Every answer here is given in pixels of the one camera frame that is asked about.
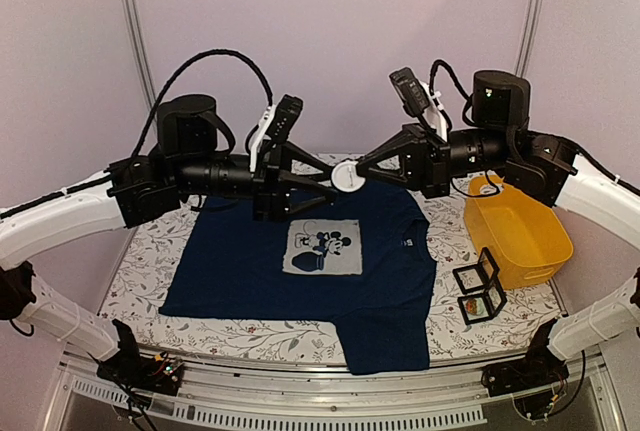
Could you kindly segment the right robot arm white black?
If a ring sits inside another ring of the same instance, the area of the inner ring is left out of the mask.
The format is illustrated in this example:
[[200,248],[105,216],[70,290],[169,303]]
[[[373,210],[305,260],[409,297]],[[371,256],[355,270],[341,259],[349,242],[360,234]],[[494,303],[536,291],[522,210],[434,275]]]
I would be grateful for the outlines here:
[[639,245],[639,191],[607,171],[581,145],[529,128],[529,82],[501,70],[479,70],[465,99],[466,128],[451,131],[434,91],[411,69],[390,76],[407,115],[415,118],[359,158],[357,176],[419,191],[449,194],[455,178],[495,171],[547,207],[573,212],[633,247]]

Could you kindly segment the navy blue printed t-shirt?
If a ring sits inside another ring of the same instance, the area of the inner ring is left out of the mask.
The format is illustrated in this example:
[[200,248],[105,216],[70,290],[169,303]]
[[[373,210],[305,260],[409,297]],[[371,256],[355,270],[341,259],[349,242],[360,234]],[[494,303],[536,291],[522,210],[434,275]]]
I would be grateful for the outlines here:
[[332,324],[354,375],[423,371],[436,261],[403,189],[368,183],[283,222],[240,203],[199,215],[160,313]]

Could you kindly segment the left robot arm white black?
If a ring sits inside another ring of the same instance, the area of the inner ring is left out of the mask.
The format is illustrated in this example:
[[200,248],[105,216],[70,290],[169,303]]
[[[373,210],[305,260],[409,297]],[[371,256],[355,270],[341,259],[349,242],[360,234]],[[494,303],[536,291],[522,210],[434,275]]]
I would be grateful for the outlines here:
[[289,142],[302,101],[284,96],[264,112],[246,155],[216,100],[184,95],[160,105],[158,142],[87,180],[1,212],[1,318],[70,343],[128,385],[148,363],[128,325],[92,315],[35,275],[30,258],[100,232],[135,228],[177,210],[191,196],[249,199],[258,221],[284,221],[331,203],[331,168]]

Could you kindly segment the round white blue brooch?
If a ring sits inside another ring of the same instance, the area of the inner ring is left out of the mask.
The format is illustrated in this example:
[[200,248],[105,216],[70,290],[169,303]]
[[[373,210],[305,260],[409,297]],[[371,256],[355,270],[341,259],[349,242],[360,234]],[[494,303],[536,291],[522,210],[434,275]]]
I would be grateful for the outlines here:
[[344,160],[334,166],[331,182],[341,192],[354,193],[365,185],[366,179],[358,174],[355,160]]

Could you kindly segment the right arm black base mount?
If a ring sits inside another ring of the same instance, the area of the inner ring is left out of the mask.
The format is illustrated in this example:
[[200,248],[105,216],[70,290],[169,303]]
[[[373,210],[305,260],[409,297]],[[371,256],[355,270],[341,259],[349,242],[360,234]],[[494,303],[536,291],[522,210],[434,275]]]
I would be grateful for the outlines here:
[[557,319],[551,319],[535,332],[523,357],[482,368],[480,382],[491,397],[533,389],[569,377],[566,362],[548,349],[549,336],[556,323]]

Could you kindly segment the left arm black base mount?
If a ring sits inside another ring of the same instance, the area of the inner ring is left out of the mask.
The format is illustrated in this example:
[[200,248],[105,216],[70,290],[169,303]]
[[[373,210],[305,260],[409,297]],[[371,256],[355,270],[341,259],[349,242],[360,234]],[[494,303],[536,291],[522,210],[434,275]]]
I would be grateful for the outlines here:
[[118,333],[118,351],[98,361],[97,376],[123,387],[177,396],[184,376],[183,360],[166,351],[154,357],[141,355],[130,327],[117,319],[112,324]]

